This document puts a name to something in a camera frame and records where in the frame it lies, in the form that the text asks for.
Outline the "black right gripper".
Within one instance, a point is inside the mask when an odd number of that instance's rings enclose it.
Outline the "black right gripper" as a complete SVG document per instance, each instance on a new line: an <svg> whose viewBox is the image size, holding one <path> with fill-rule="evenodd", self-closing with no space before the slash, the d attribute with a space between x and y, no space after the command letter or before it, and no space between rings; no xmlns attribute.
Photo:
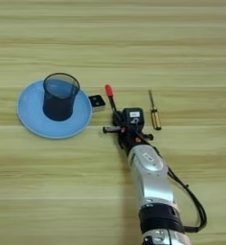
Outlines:
<svg viewBox="0 0 226 245"><path fill-rule="evenodd" d="M136 145L146 145L147 140L153 141L152 134L144 134L144 111L142 109L124 109L113 113L113 125L104 126L102 132L118 133L118 142L125 151Z"/></svg>

